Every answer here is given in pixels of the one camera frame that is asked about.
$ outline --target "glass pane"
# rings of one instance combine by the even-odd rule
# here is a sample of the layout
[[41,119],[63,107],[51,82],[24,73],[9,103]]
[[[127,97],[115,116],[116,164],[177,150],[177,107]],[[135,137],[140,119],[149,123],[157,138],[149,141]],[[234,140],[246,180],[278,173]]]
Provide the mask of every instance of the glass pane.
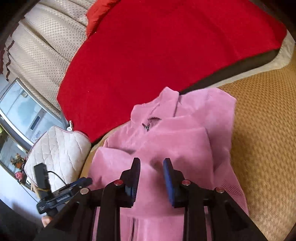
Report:
[[53,125],[64,128],[61,122],[42,109],[17,82],[14,82],[3,96],[0,109],[33,143]]
[[5,131],[2,131],[0,133],[0,161],[13,173],[20,171],[10,162],[16,154],[20,154],[23,158],[26,156],[23,149]]
[[32,135],[31,142],[35,143],[52,126],[59,126],[64,129],[61,122],[53,118],[49,113],[45,113]]

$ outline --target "brown trim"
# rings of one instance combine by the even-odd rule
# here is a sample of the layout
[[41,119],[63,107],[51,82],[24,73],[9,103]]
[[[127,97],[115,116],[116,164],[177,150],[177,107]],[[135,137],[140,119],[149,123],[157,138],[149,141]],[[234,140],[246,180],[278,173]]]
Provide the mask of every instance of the brown trim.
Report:
[[12,40],[11,44],[10,44],[10,45],[8,46],[8,48],[7,48],[7,51],[8,51],[8,53],[7,53],[8,62],[5,64],[5,66],[6,66],[6,70],[7,70],[7,73],[6,73],[6,80],[7,80],[7,81],[8,81],[8,76],[9,76],[9,74],[10,74],[10,70],[8,69],[8,66],[11,64],[11,60],[10,60],[10,58],[9,58],[9,55],[10,55],[10,53],[9,53],[9,49],[13,46],[14,43],[15,43],[15,41]]
[[198,82],[186,88],[185,90],[180,91],[180,94],[183,95],[193,90],[206,88],[235,75],[241,74],[251,69],[261,67],[272,61],[278,53],[279,49],[272,50],[267,53],[258,54],[254,57],[249,57],[244,60],[240,60],[233,65],[220,69],[215,73],[211,74],[210,76],[199,80]]
[[1,52],[0,52],[0,74],[3,74],[3,65],[4,65],[3,56],[4,56],[4,53],[5,53],[5,50],[3,48],[3,49],[1,49]]

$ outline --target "dotted fabric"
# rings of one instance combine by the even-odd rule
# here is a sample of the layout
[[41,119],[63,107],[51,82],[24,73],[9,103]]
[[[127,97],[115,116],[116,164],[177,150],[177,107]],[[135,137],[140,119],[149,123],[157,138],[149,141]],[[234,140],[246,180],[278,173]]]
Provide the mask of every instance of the dotted fabric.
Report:
[[237,99],[231,164],[269,241],[296,223],[296,51],[291,63],[219,87]]
[[85,14],[91,5],[92,0],[41,0],[5,44],[4,65],[8,65],[10,73],[4,74],[8,80],[19,77],[57,116],[61,112],[57,102],[59,86],[86,40]]

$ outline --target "red fabric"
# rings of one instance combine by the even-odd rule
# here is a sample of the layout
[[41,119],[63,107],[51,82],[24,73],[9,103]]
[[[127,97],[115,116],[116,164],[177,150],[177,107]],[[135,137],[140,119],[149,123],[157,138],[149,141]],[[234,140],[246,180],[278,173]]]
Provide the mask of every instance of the red fabric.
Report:
[[88,38],[96,32],[100,21],[118,1],[119,0],[96,0],[96,2],[89,8],[86,13],[88,20],[86,36]]
[[93,142],[165,86],[183,90],[279,49],[285,35],[283,24],[248,0],[124,0],[81,46],[57,99]]

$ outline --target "quilted fabric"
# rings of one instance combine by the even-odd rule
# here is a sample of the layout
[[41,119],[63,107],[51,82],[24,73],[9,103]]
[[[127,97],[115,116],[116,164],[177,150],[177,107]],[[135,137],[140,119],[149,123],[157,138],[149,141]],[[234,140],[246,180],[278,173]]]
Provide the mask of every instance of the quilted fabric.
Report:
[[[52,126],[32,147],[27,157],[25,173],[36,185],[34,166],[45,163],[48,171],[58,174],[67,184],[76,181],[91,143],[79,131],[69,132]],[[52,191],[64,186],[53,173],[49,173]]]

